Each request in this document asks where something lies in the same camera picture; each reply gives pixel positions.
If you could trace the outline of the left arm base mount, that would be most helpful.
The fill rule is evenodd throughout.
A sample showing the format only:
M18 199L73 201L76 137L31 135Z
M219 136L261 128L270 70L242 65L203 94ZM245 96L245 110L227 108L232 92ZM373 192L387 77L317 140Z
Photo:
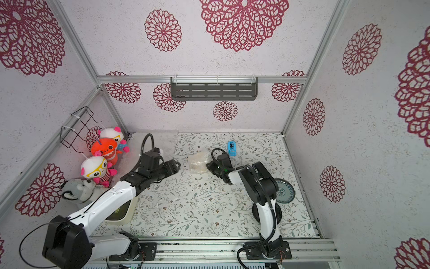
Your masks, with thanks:
M127 232L119 232L118 235L124 235L130 239L130 245L124 253L109 256L109 261L153 261L155 259L157 243L140 242L137 236Z

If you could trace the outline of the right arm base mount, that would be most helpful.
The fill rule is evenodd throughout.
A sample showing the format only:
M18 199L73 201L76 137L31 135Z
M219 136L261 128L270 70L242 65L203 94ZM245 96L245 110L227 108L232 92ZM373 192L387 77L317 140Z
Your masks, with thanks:
M277 239L258 247L256 242L246 242L246 258L248 260L291 260L290 245L283 239Z

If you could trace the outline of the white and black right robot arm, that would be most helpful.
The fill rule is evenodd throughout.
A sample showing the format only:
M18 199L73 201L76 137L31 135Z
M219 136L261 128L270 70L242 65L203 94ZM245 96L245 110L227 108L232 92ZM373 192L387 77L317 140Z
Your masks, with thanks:
M256 207L260 239L265 244L282 241L278 228L276 198L279 187L261 162L234 168L228 154L221 154L206 165L207 169L229 185L242 184Z

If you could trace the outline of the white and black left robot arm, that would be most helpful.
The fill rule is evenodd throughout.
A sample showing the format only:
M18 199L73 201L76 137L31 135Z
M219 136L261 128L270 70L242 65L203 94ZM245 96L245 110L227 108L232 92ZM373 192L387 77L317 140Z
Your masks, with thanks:
M93 231L122 205L138 197L152 183L175 175L180 163L165 161L158 148L141 154L137 164L112 188L83 209L57 216L48 225L42 255L61 269L81 269L88 261L110 256L134 260L141 247L136 236L119 232L93 237Z

